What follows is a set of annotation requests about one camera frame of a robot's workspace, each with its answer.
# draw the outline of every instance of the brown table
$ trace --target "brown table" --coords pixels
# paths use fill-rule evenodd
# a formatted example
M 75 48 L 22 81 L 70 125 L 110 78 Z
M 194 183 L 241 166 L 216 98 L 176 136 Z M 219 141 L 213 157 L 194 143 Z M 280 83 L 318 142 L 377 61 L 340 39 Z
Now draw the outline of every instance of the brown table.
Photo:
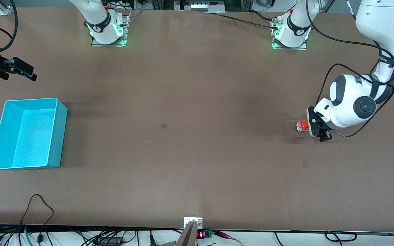
M 332 64 L 366 73 L 377 50 L 315 31 L 308 51 L 272 50 L 268 29 L 194 11 L 143 12 L 127 47 L 92 48 L 82 22 L 77 9 L 19 9 L 3 54 L 38 81 L 0 80 L 0 116 L 8 99 L 45 97 L 69 115 L 60 168 L 0 171 L 0 223 L 18 223 L 39 193 L 51 224 L 180 227 L 202 216 L 213 228 L 394 232 L 394 97 L 352 138 L 294 130 Z M 350 15 L 316 23 L 368 42 Z M 25 222 L 48 216 L 34 200 Z

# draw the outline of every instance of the orange object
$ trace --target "orange object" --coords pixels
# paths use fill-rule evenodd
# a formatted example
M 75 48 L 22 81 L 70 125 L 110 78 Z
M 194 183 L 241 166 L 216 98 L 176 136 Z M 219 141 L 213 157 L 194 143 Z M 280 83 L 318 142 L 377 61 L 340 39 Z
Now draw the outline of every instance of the orange object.
M 308 127 L 308 121 L 306 120 L 301 120 L 299 122 L 297 122 L 297 131 L 300 132 L 308 132 L 310 130 L 310 128 Z

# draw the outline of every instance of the blue plastic bin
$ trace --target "blue plastic bin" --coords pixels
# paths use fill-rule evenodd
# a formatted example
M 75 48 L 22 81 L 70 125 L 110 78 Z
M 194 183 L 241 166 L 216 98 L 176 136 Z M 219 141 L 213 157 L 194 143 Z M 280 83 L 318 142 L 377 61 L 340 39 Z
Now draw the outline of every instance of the blue plastic bin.
M 6 101 L 0 122 L 0 169 L 59 167 L 67 113 L 57 98 Z

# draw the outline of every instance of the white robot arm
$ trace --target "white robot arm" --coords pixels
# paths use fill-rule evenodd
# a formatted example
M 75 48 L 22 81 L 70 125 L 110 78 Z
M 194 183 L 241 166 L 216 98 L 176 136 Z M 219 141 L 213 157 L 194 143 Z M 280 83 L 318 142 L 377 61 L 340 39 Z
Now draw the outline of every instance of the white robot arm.
M 101 0 L 69 0 L 86 19 L 92 37 L 100 44 L 111 44 L 123 35 L 119 32 L 122 14 L 106 10 Z
M 338 76 L 330 86 L 330 100 L 324 98 L 307 109 L 310 135 L 320 141 L 332 138 L 331 129 L 346 128 L 371 118 L 377 105 L 394 91 L 394 0 L 363 0 L 356 26 L 387 52 L 381 51 L 373 74 Z
M 308 10 L 311 20 L 314 20 L 319 13 L 319 2 L 309 0 Z M 311 23 L 306 15 L 306 0 L 297 0 L 293 11 L 278 16 L 278 19 L 281 22 L 277 25 L 279 31 L 276 32 L 275 39 L 289 48 L 297 48 L 302 45 L 311 30 Z

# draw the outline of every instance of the black strap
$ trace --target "black strap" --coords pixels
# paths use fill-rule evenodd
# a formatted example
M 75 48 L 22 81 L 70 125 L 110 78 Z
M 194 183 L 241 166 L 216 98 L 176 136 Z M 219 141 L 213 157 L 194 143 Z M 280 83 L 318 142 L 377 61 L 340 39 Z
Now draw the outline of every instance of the black strap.
M 310 29 L 310 26 L 307 27 L 298 27 L 296 25 L 294 25 L 294 23 L 291 21 L 291 15 L 288 16 L 287 18 L 287 23 L 288 23 L 288 27 L 294 32 L 295 36 L 302 36 L 306 31 L 308 31 L 308 29 Z
M 386 64 L 394 65 L 394 58 L 390 58 L 387 56 L 379 55 L 378 61 L 386 63 Z
M 372 90 L 370 90 L 369 97 L 375 98 L 378 93 L 378 89 L 380 88 L 380 81 L 376 75 L 372 75 Z
M 103 20 L 101 23 L 92 24 L 92 23 L 88 22 L 89 27 L 94 32 L 103 32 L 103 29 L 109 25 L 111 17 L 110 17 L 110 13 L 108 11 L 106 11 L 106 13 L 107 13 L 106 19 Z

